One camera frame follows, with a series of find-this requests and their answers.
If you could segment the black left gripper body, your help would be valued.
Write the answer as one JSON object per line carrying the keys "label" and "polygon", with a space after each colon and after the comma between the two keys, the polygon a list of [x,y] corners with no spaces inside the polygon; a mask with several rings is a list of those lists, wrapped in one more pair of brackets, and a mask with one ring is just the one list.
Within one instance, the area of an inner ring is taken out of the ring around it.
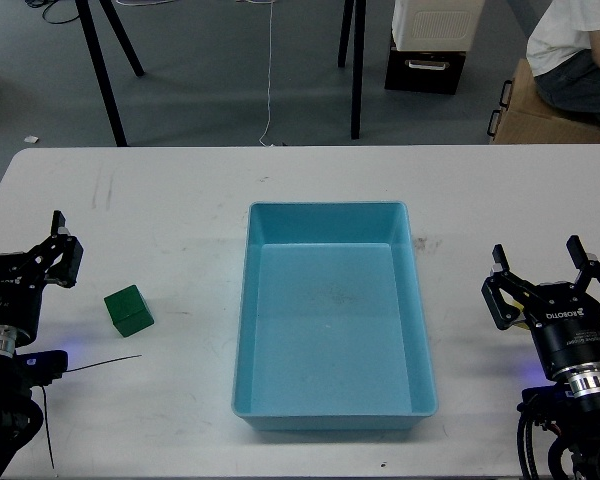
{"label": "black left gripper body", "polygon": [[17,331],[16,345],[37,338],[44,288],[44,265],[38,254],[0,254],[0,326]]}

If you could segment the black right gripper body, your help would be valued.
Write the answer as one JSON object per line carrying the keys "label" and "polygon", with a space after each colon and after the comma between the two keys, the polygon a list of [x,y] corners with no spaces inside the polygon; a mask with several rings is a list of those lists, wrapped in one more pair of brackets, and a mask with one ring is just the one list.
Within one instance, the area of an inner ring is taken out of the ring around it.
{"label": "black right gripper body", "polygon": [[541,284],[524,304],[526,324],[547,379],[600,369],[600,304],[568,282]]}

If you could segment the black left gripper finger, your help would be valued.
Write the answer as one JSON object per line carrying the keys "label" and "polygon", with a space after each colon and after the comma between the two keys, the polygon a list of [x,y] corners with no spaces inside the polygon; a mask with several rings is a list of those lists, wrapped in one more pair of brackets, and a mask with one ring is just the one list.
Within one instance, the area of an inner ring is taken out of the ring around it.
{"label": "black left gripper finger", "polygon": [[49,236],[27,253],[27,287],[43,289],[53,284],[73,288],[77,283],[83,252],[78,238],[66,227],[65,216],[60,210],[55,210]]}

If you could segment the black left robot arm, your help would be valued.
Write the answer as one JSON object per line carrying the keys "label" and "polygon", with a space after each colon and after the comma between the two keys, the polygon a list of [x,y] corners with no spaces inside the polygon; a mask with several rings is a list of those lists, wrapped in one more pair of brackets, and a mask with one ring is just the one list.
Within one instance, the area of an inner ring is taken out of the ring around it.
{"label": "black left robot arm", "polygon": [[39,327],[44,288],[72,288],[83,255],[79,240],[53,212],[50,234],[26,252],[0,254],[0,477],[15,454],[40,431],[45,416],[32,399],[68,371],[63,350],[18,354]]}

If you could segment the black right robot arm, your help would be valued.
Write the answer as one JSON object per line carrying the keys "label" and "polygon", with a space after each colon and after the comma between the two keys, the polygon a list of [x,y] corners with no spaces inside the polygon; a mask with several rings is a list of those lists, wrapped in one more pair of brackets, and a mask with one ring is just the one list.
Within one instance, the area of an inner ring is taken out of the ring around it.
{"label": "black right robot arm", "polygon": [[[525,326],[549,385],[527,388],[516,432],[522,476],[538,476],[533,430],[554,434],[547,465],[554,479],[600,479],[600,261],[578,236],[567,250],[578,271],[572,282],[534,285],[511,272],[501,245],[481,293],[496,327]],[[566,473],[563,456],[571,455]]]}

